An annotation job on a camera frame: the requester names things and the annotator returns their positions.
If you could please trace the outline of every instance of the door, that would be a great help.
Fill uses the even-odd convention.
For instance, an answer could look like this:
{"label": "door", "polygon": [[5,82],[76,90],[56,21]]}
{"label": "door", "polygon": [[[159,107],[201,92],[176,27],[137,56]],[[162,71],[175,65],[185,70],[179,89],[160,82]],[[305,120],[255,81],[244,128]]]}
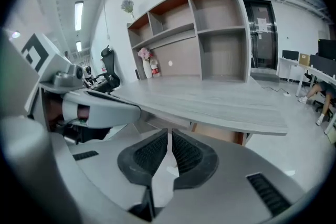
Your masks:
{"label": "door", "polygon": [[244,4],[251,32],[251,67],[276,69],[278,44],[271,2],[244,0]]}

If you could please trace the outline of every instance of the shorts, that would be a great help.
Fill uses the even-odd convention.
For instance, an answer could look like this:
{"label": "shorts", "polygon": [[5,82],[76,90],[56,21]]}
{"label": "shorts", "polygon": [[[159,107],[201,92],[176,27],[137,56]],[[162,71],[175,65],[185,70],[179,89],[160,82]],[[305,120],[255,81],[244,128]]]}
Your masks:
{"label": "shorts", "polygon": [[331,94],[331,98],[336,98],[336,89],[331,85],[326,83],[325,81],[319,82],[319,86],[321,87],[322,91]]}

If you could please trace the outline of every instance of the black door frame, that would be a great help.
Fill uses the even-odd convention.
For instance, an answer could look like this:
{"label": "black door frame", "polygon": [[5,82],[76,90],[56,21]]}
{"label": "black door frame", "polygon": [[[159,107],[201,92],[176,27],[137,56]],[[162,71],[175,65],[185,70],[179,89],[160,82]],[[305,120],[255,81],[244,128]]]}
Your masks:
{"label": "black door frame", "polygon": [[[252,9],[251,9],[251,5],[250,5],[251,3],[269,5],[269,7],[270,7],[270,14],[269,14],[269,16],[270,16],[270,19],[273,20],[273,22],[274,22],[271,25],[271,30],[273,30],[273,32],[274,32],[274,39],[272,41],[272,47],[273,47],[273,52],[274,52],[274,55],[273,55],[273,57],[274,57],[274,66],[273,66],[272,69],[277,70],[277,68],[278,68],[278,48],[279,48],[279,46],[278,46],[278,28],[277,28],[277,22],[275,20],[275,15],[274,15],[274,10],[273,10],[273,6],[272,6],[272,2],[271,1],[266,1],[266,0],[243,0],[243,1],[244,1],[247,17],[251,17],[251,18],[254,18],[253,12],[252,12]],[[257,41],[257,35],[255,35],[255,33],[256,33],[255,24],[250,24],[250,31],[251,31],[251,35],[254,35],[253,39],[256,40],[256,42],[255,42],[255,44],[256,44],[258,41]],[[253,46],[253,44],[254,43],[251,42],[251,50],[252,50],[253,59],[254,59],[254,62],[253,61],[251,62],[251,68],[257,68],[257,67],[255,67],[254,63],[257,63],[258,48],[257,48],[257,46]]]}

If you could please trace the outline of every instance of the black fisheye border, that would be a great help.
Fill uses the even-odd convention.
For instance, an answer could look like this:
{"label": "black fisheye border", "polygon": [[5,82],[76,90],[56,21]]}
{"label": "black fisheye border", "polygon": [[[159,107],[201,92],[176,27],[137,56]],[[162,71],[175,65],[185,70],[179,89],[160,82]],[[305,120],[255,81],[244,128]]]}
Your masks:
{"label": "black fisheye border", "polygon": [[[0,5],[0,23],[3,26],[6,21],[7,15],[11,10],[15,0],[1,0]],[[336,21],[336,1],[335,0],[324,0],[329,12]],[[50,219],[44,211],[35,203],[34,199],[22,188],[20,183],[16,180],[12,171],[7,166],[4,156],[2,153],[2,147],[0,152],[0,165],[1,165],[1,175],[2,175],[2,193],[1,195],[2,204],[2,219],[4,223],[15,222],[16,220],[34,220],[34,221],[44,221],[45,223],[52,223],[53,220]],[[299,213],[295,213],[286,219],[287,223],[310,223],[316,219],[320,222],[329,222],[334,219],[334,194],[336,193],[336,164],[333,163],[330,173],[327,179],[321,185],[318,193],[313,195],[310,204],[301,210]],[[283,220],[277,221],[273,219],[274,223],[285,223]]]}

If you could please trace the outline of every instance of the glossy floor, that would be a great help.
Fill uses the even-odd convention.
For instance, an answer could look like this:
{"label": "glossy floor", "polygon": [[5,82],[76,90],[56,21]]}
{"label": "glossy floor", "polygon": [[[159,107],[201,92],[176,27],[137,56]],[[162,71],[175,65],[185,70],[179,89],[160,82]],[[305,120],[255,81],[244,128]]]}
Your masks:
{"label": "glossy floor", "polygon": [[[253,135],[246,147],[277,166],[291,176],[303,190],[323,182],[330,165],[335,158],[335,147],[330,144],[323,130],[328,123],[317,126],[320,112],[315,112],[311,101],[302,104],[297,101],[295,92],[297,83],[258,81],[262,87],[272,87],[275,90],[283,88],[290,93],[290,97],[283,95],[283,91],[275,92],[266,88],[278,106],[285,119],[289,132],[286,136]],[[302,88],[300,95],[308,92],[308,87]]]}

